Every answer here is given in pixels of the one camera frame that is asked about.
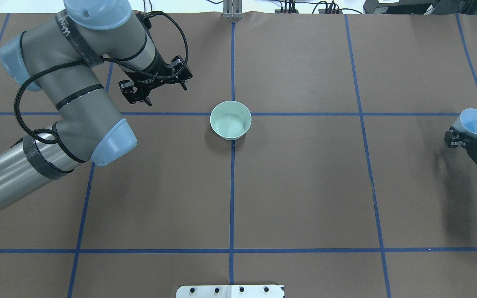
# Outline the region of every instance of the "white mounting plate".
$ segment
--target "white mounting plate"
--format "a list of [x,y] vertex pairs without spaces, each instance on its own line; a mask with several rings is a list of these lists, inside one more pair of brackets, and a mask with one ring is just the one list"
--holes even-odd
[[284,298],[282,285],[182,286],[176,298]]

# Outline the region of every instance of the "white bracket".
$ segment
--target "white bracket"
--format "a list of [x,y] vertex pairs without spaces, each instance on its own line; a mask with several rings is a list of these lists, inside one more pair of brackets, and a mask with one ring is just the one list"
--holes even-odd
[[176,298],[284,298],[282,285],[182,286]]
[[242,19],[242,0],[224,0],[224,19]]

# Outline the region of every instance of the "white label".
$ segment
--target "white label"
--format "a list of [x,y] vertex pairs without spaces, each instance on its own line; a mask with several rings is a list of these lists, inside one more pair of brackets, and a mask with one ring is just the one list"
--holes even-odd
[[386,13],[386,11],[388,11],[388,7],[377,7],[375,11],[373,11],[373,14]]

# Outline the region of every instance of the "light green cup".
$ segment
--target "light green cup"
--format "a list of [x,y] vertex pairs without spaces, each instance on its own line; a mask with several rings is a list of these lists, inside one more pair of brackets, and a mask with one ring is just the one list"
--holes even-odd
[[221,138],[233,141],[242,137],[251,126],[250,110],[240,102],[224,101],[211,112],[211,127]]

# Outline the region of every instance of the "blue joint cap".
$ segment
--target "blue joint cap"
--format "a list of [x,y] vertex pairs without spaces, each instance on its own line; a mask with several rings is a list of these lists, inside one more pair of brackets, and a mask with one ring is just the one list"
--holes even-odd
[[[21,32],[20,35],[11,39],[0,49],[0,61],[3,68],[5,68],[6,72],[12,76],[19,85],[23,85],[23,83],[31,77],[25,67],[21,53],[21,38],[24,33],[25,32]],[[41,88],[32,82],[27,86],[27,90],[40,91]]]
[[67,14],[77,24],[92,30],[110,30],[130,19],[128,0],[64,0]]
[[125,155],[137,145],[136,136],[130,125],[123,118],[104,136],[91,154],[91,161],[97,166],[106,166]]

